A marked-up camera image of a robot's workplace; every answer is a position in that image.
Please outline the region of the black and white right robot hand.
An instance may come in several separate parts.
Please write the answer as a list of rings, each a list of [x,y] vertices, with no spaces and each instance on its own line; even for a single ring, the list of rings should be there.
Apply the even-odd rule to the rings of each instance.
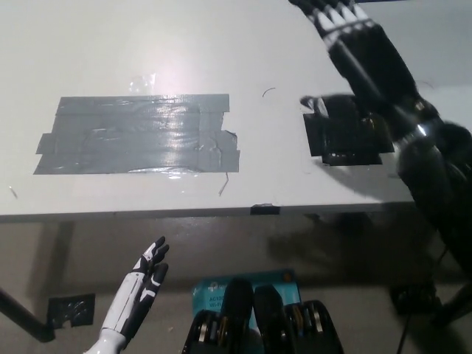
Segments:
[[[292,1],[314,25],[354,95],[371,111],[414,112],[415,81],[383,27],[355,1]]]

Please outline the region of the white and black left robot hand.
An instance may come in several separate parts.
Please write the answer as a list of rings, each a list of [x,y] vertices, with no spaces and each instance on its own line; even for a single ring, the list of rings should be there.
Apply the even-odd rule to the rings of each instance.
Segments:
[[[169,250],[160,237],[139,257],[125,275],[108,309],[102,328],[113,330],[130,341],[147,316],[164,281],[168,264],[163,259]]]

